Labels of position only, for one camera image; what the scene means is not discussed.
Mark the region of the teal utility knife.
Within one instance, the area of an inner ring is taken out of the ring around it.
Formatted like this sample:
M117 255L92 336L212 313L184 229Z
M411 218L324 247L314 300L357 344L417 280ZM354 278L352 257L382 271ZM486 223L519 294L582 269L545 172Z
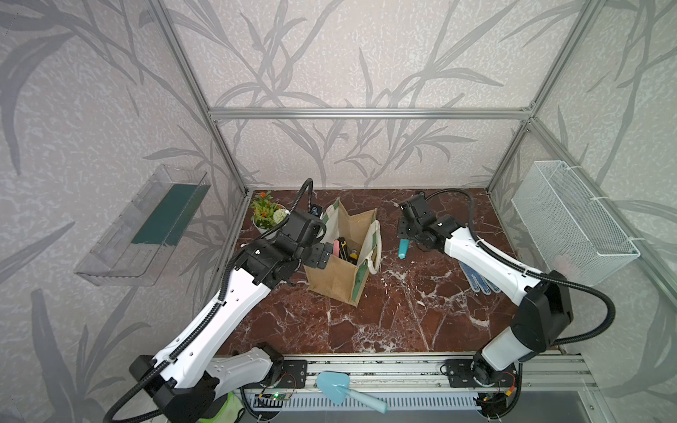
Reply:
M406 259L407 258L407 252L409 250L409 245L410 241L409 239L400 239L400 244L398 245L398 258L399 259Z

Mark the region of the yellow black utility knife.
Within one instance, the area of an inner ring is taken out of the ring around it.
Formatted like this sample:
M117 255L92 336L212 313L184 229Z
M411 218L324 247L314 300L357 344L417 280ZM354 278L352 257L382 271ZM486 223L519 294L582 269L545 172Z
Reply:
M340 237L338 240L340 241L340 258L349 262L349 255L351 254L351 251L347 246L347 241L344 237Z

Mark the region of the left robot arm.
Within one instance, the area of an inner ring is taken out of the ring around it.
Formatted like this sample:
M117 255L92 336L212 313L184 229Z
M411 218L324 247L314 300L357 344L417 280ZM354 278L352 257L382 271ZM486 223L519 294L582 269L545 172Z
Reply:
M157 407L133 416L133 422L159 416L171 422L209 419L227 393L264 379L266 370L236 378L232 372L218 375L209 365L240 322L280 282L304 265L326 268L333 248L322 241L326 224L321 211L316 204L291 211L275 227L273 239L259 236L235 254L226 265L218 293L194 320L154 356L135 359L130 373L137 382L106 412L104 421L116 421L116 414L141 391Z

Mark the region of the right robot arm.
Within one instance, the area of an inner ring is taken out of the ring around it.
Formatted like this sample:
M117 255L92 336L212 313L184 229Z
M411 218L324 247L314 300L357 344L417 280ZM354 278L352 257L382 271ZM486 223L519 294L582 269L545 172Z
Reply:
M462 223L450 215L439 217L431 209L430 200L448 193L468 198L467 222ZM474 230L474 208L474 197L467 190L445 189L429 195L419 192L400 203L398 238L401 244L414 241L427 250L436 250L468 265L518 307L510 326L475 354L477 370L503 371L551 347L596 338L611 327L616 306L607 294L566 280L556 271L544 273L527 266L481 239ZM574 320L572 290L600 300L606 315L593 329L563 338L561 334Z

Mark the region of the green Christmas jute pouch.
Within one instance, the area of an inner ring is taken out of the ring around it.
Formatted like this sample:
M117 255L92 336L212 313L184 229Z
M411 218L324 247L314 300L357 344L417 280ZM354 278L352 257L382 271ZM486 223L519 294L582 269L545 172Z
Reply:
M330 245L326 268L306 266L310 291L356 307L370 275L380 270L383 242L377 210L351 215L338 199L324 212L322 222Z

